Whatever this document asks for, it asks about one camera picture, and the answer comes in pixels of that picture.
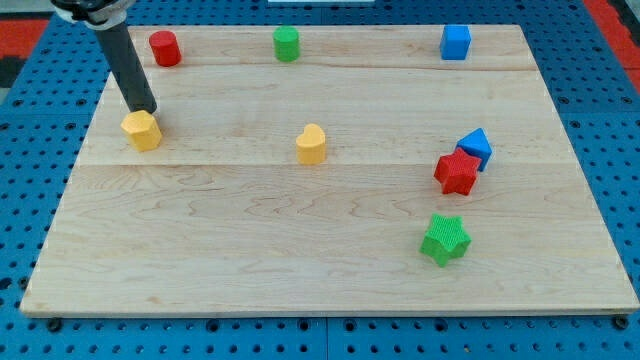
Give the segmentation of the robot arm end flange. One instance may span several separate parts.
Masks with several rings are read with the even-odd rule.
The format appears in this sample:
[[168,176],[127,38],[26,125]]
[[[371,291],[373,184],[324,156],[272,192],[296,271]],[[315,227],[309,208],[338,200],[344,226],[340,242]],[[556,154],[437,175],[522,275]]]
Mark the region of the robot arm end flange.
[[70,23],[82,22],[92,30],[110,29],[126,20],[136,0],[51,0],[55,13]]

